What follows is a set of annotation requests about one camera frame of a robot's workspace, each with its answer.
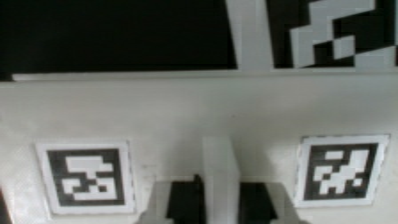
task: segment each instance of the black background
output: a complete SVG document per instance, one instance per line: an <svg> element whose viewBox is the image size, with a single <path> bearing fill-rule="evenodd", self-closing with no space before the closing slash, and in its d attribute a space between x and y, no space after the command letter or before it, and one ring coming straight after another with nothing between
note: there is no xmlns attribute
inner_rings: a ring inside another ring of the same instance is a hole
<svg viewBox="0 0 398 224"><path fill-rule="evenodd" d="M225 0L0 0L0 73L234 68Z"/></svg>

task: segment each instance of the white plastic part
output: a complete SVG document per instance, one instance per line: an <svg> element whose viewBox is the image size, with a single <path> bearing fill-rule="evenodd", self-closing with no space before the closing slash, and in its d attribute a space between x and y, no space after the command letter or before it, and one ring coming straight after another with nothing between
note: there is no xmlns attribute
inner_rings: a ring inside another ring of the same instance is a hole
<svg viewBox="0 0 398 224"><path fill-rule="evenodd" d="M203 161L209 224L237 224L241 169L228 137L205 137Z"/></svg>

